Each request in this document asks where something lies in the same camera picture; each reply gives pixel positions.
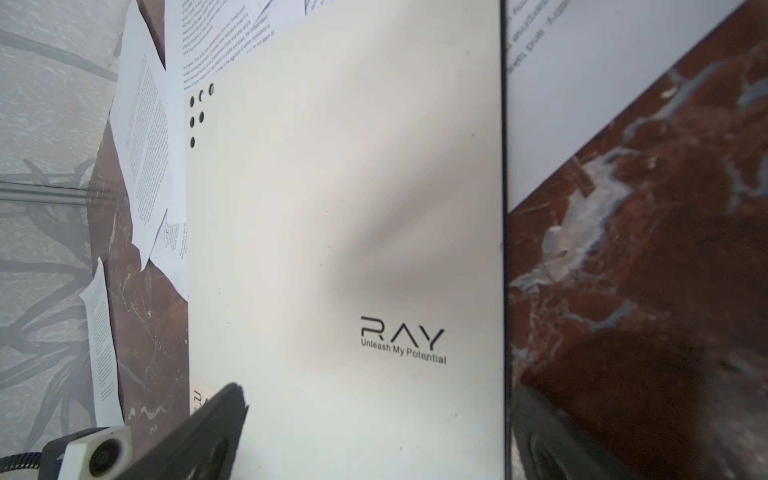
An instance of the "marble tabletop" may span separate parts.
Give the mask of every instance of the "marble tabletop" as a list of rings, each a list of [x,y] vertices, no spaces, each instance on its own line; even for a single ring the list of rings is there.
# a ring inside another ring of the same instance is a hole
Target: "marble tabletop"
[[[767,85],[749,0],[508,215],[512,382],[645,478],[768,475]]]
[[[139,1],[164,62],[163,0]],[[88,191],[94,264],[104,262],[118,358],[118,390],[134,457],[142,456],[189,416],[187,302],[152,262],[140,271],[131,214],[108,124]]]

